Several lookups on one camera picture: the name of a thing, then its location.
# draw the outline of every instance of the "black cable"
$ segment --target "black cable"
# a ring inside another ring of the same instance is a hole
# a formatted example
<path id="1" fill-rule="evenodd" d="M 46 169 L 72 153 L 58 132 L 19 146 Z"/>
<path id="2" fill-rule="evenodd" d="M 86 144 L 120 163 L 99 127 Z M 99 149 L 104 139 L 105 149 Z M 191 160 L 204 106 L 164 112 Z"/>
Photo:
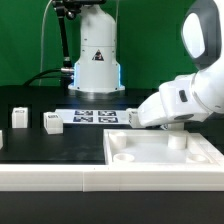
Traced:
<path id="1" fill-rule="evenodd" d="M 37 75 L 35 75 L 33 78 L 29 79 L 28 81 L 26 81 L 23 86 L 29 86 L 31 82 L 33 82 L 34 80 L 36 79 L 41 79 L 41 78 L 44 78 L 42 76 L 46 75 L 46 74 L 49 74 L 49 73 L 55 73 L 55 72 L 61 72 L 61 69 L 60 68 L 55 68 L 55 69 L 49 69 L 49 70 L 46 70 L 46 71 L 43 71 Z"/>
<path id="2" fill-rule="evenodd" d="M 67 78 L 67 77 L 68 77 L 67 75 L 44 76 L 44 77 L 36 77 L 36 78 L 33 78 L 32 81 L 37 80 L 37 79 L 57 79 L 57 78 Z"/>

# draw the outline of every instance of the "printed marker sheet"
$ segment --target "printed marker sheet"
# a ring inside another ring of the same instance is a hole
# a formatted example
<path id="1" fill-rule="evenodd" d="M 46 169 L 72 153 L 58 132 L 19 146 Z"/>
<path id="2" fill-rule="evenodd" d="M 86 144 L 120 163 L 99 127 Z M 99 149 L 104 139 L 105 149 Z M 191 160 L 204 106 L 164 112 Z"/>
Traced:
<path id="1" fill-rule="evenodd" d="M 129 124 L 125 110 L 66 110 L 55 111 L 64 124 Z"/>

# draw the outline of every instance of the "white block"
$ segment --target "white block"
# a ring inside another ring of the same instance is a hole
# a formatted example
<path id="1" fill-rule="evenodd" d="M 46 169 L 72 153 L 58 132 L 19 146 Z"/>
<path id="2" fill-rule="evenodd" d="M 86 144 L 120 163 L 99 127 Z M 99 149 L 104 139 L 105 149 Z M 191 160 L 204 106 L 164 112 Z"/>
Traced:
<path id="1" fill-rule="evenodd" d="M 12 128 L 27 128 L 28 108 L 15 107 L 12 112 Z"/>
<path id="2" fill-rule="evenodd" d="M 55 112 L 44 113 L 44 127 L 49 135 L 63 133 L 63 120 Z"/>
<path id="3" fill-rule="evenodd" d="M 0 149 L 3 147 L 2 131 L 0 131 Z"/>
<path id="4" fill-rule="evenodd" d="M 128 113 L 128 122 L 132 128 L 145 128 L 139 122 L 138 109 L 128 108 L 126 112 Z"/>

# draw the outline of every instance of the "white tray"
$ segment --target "white tray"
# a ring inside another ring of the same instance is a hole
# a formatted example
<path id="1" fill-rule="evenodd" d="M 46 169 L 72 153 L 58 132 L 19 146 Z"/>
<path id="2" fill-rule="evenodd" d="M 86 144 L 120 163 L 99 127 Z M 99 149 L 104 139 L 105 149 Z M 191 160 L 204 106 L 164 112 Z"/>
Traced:
<path id="1" fill-rule="evenodd" d="M 186 136 L 185 148 L 168 147 L 169 136 L 176 133 Z M 200 134 L 190 134 L 187 131 L 105 130 L 104 151 L 108 165 L 176 164 L 211 167 L 222 166 L 224 161 L 224 156 Z M 114 161 L 119 154 L 124 154 L 123 158 Z M 125 155 L 133 156 L 134 160 L 125 161 Z"/>

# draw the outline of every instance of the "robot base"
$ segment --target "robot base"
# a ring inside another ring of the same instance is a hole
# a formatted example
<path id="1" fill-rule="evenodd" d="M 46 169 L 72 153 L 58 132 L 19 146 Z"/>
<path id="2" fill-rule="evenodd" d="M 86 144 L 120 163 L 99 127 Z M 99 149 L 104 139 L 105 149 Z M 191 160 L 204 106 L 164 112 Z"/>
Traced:
<path id="1" fill-rule="evenodd" d="M 125 89 L 116 90 L 113 92 L 84 92 L 76 89 L 68 89 L 68 93 L 71 96 L 77 96 L 84 99 L 90 100 L 109 100 L 116 97 L 121 97 L 125 95 Z"/>

